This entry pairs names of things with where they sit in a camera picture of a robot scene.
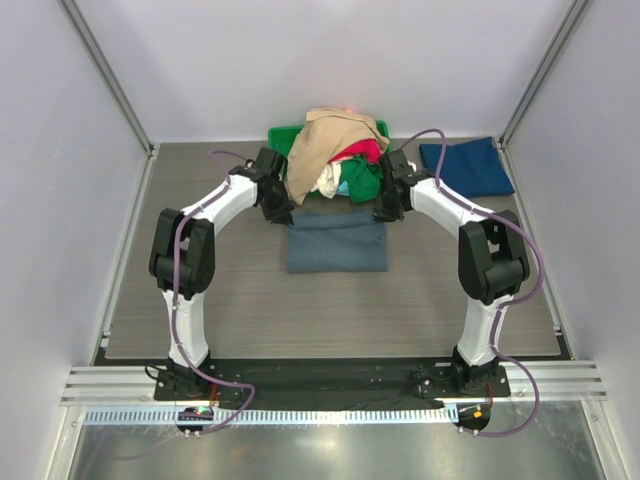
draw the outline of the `blue cloth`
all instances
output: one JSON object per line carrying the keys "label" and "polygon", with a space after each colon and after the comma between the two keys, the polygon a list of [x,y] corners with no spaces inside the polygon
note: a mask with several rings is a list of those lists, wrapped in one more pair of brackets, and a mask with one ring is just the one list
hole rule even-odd
{"label": "blue cloth", "polygon": [[[436,171],[440,148],[439,144],[420,145],[422,163],[431,173]],[[491,138],[447,146],[440,178],[467,198],[514,193]]]}
{"label": "blue cloth", "polygon": [[336,191],[336,195],[342,195],[343,197],[349,196],[349,182],[342,182],[338,185],[338,190]]}
{"label": "blue cloth", "polygon": [[287,272],[386,272],[387,224],[370,211],[294,214],[287,228]]}

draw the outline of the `white wall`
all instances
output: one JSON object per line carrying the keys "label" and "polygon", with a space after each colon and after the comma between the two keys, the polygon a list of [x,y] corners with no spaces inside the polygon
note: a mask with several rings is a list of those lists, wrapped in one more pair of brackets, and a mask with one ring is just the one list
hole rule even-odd
{"label": "white wall", "polygon": [[145,157],[56,2],[0,18],[0,465],[30,480],[97,339]]}
{"label": "white wall", "polygon": [[510,145],[571,345],[596,360],[638,472],[639,24],[637,0],[593,2]]}
{"label": "white wall", "polygon": [[150,138],[266,138],[315,106],[501,133],[571,0],[78,0]]}

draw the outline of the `shiny gray floor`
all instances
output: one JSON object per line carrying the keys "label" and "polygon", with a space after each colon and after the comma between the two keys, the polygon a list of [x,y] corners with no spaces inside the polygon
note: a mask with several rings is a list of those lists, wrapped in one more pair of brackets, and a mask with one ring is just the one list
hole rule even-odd
{"label": "shiny gray floor", "polygon": [[[530,409],[525,404],[496,404],[491,428],[513,428]],[[534,424],[505,439],[458,434],[449,424],[254,427],[223,430],[199,440],[178,438],[137,460],[108,458],[109,453],[135,455],[174,432],[173,427],[84,427],[69,478],[605,479],[577,402],[543,404]],[[89,460],[100,438],[102,453]]]}
{"label": "shiny gray floor", "polygon": [[[208,156],[225,149],[254,157],[262,142],[164,144],[122,285],[108,358],[167,356],[166,307],[147,271],[158,213],[214,189],[223,172]],[[420,163],[417,143],[405,150]],[[226,159],[230,168],[234,159]],[[478,199],[517,210],[511,197]],[[349,210],[344,198],[309,198],[305,210]],[[457,244],[430,218],[410,212],[389,225],[387,273],[290,275],[285,230],[259,209],[244,211],[216,238],[216,276],[205,300],[205,330],[219,358],[450,355],[462,334],[466,296],[457,278]],[[532,278],[523,291],[531,288]],[[500,345],[509,354],[559,353],[542,294],[509,309]]]}

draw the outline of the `gray wooden surface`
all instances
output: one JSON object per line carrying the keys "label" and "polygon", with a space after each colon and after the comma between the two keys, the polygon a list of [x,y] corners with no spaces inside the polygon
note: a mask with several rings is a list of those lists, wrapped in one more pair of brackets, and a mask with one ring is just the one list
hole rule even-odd
{"label": "gray wooden surface", "polygon": [[[167,310],[147,271],[158,213],[189,205],[220,183],[224,172],[208,156],[212,149],[255,158],[261,145],[162,145],[113,319],[108,358],[167,356]],[[420,164],[417,143],[406,152]],[[227,170],[237,163],[233,158],[224,161]],[[476,201],[494,210],[516,211],[511,197]],[[344,198],[309,198],[302,208],[334,213],[352,207]],[[450,355],[462,333],[467,305],[457,278],[457,244],[433,220],[415,212],[388,228],[386,273],[291,275],[285,271],[284,227],[267,224],[259,209],[244,211],[216,238],[216,274],[205,300],[212,355]],[[508,354],[559,353],[542,294],[508,311],[500,346]]]}

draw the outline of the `green cloth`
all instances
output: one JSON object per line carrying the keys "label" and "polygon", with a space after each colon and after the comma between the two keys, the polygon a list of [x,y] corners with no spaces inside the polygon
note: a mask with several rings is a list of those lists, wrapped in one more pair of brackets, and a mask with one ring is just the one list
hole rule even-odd
{"label": "green cloth", "polygon": [[378,196],[382,178],[378,165],[371,165],[364,157],[357,156],[340,162],[340,166],[340,183],[349,184],[349,198],[353,203],[368,202]]}

